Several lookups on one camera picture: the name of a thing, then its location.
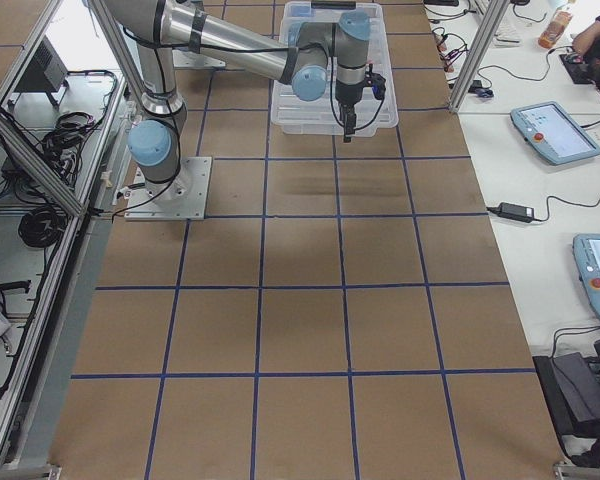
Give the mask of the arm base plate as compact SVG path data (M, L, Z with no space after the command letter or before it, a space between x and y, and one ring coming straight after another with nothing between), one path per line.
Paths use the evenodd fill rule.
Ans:
M144 185L132 189L124 197L128 200L123 212L129 221L203 220L206 213L211 157L184 157L179 176L162 192L164 186L149 183L146 188L141 169L136 168L134 181Z
M176 70L225 69L226 63L202 54L174 49L173 64Z

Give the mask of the person's forearm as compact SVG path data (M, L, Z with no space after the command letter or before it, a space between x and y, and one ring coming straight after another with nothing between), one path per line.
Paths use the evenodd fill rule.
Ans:
M572 49L578 55L584 55L598 40L600 40L600 15L573 39Z

